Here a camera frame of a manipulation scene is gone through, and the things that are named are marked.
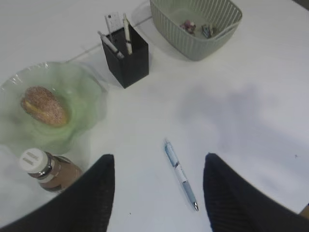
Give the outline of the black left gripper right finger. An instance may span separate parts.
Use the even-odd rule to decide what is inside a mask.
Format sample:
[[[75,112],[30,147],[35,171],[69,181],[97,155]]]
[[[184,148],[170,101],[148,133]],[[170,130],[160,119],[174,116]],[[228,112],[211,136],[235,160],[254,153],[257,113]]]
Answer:
[[[203,192],[214,232],[307,232],[309,221],[278,204],[217,154],[205,156]]]

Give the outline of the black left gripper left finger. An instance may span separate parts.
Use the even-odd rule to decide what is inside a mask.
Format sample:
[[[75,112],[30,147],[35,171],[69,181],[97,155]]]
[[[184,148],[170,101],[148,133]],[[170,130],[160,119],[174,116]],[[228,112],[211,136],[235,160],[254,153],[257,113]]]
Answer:
[[[114,192],[114,156],[105,154],[53,200],[1,231],[105,232],[112,213]]]

